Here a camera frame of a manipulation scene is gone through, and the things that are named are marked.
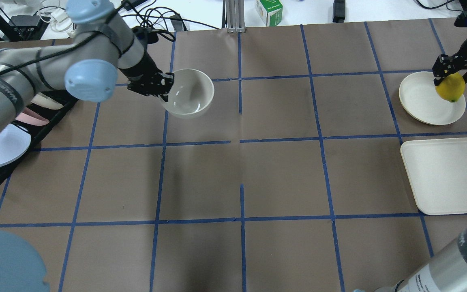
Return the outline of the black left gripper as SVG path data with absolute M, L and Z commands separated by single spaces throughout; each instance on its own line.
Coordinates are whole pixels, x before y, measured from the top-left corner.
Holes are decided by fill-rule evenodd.
M 128 78 L 128 90 L 143 96 L 167 97 L 174 85 L 175 74 L 172 72 L 146 73 Z

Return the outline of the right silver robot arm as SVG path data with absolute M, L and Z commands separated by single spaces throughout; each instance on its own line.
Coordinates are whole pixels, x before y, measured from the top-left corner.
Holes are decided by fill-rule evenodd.
M 452 56 L 440 55 L 430 73 L 400 84 L 402 107 L 418 121 L 447 125 L 465 110 L 467 39 Z M 419 209 L 428 215 L 467 211 L 467 138 L 407 141 L 400 147 Z M 406 279 L 380 292 L 467 292 L 467 227 Z

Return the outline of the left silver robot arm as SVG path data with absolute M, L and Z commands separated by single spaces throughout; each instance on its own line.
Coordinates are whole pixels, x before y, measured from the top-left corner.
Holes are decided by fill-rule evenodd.
M 133 91 L 167 101 L 174 74 L 157 68 L 109 0 L 69 0 L 66 13 L 77 26 L 72 45 L 0 50 L 0 132 L 39 92 L 108 100 L 118 72 Z

